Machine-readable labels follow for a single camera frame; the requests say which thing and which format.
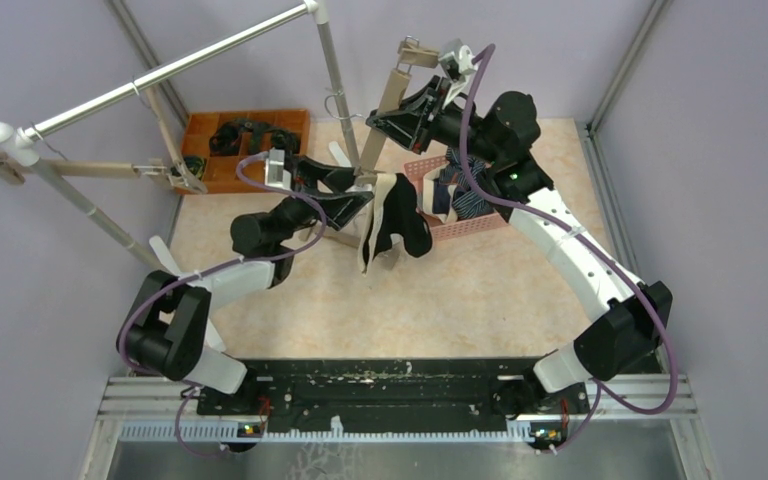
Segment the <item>beige hanger of black underwear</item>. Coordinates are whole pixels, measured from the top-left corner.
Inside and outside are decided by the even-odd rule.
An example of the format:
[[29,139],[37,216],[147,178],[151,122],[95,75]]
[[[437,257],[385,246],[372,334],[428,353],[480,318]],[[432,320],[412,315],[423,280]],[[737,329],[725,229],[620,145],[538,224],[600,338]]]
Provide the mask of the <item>beige hanger of black underwear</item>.
[[[418,39],[405,37],[399,44],[395,65],[390,69],[385,88],[381,95],[376,114],[389,113],[397,109],[405,96],[411,81],[411,69],[415,66],[434,69],[438,66],[439,51],[420,44]],[[385,145],[386,137],[370,129],[359,164],[355,169],[356,185],[372,184],[376,164]]]

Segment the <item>black underwear beige waistband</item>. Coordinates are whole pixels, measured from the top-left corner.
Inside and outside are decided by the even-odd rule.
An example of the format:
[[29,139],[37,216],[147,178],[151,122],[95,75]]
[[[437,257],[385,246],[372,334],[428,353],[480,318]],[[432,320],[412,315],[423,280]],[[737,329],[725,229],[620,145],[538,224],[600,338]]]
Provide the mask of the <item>black underwear beige waistband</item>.
[[413,258],[428,254],[433,246],[431,228],[418,210],[418,194],[404,174],[377,173],[371,209],[365,220],[357,254],[358,267],[366,275],[373,260],[394,248],[393,236]]

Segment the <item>navy white striped underwear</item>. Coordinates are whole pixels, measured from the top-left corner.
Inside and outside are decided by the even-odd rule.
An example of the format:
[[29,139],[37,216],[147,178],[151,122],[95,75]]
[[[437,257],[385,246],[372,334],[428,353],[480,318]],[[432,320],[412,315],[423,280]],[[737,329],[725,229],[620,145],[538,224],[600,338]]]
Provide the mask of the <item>navy white striped underwear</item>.
[[477,176],[486,169],[486,163],[469,156],[466,161],[467,168],[461,164],[459,153],[449,147],[445,153],[446,165],[432,176],[432,182],[441,184],[457,184],[461,192],[455,196],[454,208],[458,214],[458,220],[469,220],[492,212],[492,207],[469,183],[469,178],[477,181]]

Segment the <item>beige hanger of striped underwear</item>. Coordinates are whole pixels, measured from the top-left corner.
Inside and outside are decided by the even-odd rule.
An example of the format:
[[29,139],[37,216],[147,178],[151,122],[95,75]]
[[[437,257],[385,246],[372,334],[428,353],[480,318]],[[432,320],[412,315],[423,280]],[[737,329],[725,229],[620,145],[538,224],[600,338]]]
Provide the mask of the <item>beige hanger of striped underwear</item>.
[[167,163],[163,160],[154,163],[160,182],[170,189],[179,189],[193,194],[207,194],[206,185],[187,167],[184,157],[175,143],[169,121],[154,88],[148,87],[145,90],[140,90],[135,80],[130,83],[130,86],[139,101],[152,112],[169,155]]

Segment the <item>beige clip hanger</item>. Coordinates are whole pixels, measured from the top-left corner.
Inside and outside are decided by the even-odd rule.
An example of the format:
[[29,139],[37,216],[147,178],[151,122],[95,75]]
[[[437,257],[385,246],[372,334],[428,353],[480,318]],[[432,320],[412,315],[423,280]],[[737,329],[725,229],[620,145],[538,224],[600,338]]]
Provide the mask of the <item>beige clip hanger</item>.
[[[61,177],[79,177],[96,179],[136,179],[149,178],[164,188],[175,186],[171,170],[162,164],[135,165],[118,162],[89,162],[41,159],[38,165],[49,167]],[[21,165],[17,160],[0,152],[0,178],[11,185],[22,185],[27,175],[34,171]]]

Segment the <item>beige hanger of navy underwear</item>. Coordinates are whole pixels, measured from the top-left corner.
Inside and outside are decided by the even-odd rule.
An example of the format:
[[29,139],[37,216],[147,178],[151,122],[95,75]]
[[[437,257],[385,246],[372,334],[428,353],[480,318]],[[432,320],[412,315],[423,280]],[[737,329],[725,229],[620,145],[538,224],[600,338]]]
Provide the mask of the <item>beige hanger of navy underwear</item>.
[[[313,235],[315,229],[316,225],[305,228],[297,234],[297,237],[302,241],[308,241]],[[354,248],[357,251],[359,251],[362,246],[362,242],[357,236],[339,232],[331,229],[330,227],[325,229],[324,237],[342,245]],[[400,259],[400,255],[401,251],[398,248],[393,248],[391,250],[380,253],[375,258],[374,262],[378,263],[383,269],[390,271],[395,267],[396,263]],[[368,266],[371,266],[374,262],[370,261]]]

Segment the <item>navy underwear beige waistband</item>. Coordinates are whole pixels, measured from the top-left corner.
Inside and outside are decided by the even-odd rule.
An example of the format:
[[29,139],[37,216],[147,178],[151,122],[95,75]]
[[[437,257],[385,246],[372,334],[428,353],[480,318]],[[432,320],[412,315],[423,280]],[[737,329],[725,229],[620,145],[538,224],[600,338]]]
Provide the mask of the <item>navy underwear beige waistband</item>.
[[425,183],[419,208],[422,213],[436,218],[443,224],[455,223],[458,214],[454,208],[455,196],[461,192],[457,184]]

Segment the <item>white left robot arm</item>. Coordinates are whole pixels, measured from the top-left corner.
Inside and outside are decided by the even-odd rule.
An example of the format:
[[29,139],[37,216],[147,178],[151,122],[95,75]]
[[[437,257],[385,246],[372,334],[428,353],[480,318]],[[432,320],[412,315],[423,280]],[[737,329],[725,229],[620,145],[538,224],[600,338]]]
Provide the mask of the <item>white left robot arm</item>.
[[282,199],[267,212],[233,220],[234,257],[202,271],[151,272],[115,340],[129,368],[217,390],[237,414],[257,406],[260,388],[247,379],[242,361],[208,345],[209,320],[249,294],[279,286],[296,256],[313,248],[326,229],[342,229],[373,199],[372,191],[357,189],[361,174],[353,167],[277,155],[261,152],[236,166],[240,181]]

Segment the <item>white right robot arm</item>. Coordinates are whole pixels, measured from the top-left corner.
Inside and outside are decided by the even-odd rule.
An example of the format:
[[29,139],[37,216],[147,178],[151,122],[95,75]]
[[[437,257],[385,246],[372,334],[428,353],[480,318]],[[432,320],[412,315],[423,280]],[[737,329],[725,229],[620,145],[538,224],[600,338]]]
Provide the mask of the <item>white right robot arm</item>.
[[485,162],[477,184],[489,203],[544,253],[582,304],[590,326],[539,359],[522,381],[527,406],[548,412],[564,389],[606,382],[667,347],[673,296],[664,283],[647,284],[617,263],[569,211],[531,153],[540,136],[531,96],[506,91],[479,116],[471,103],[448,102],[451,89],[450,81],[435,76],[397,106],[371,111],[366,123],[413,153],[436,141],[464,146],[469,157]]

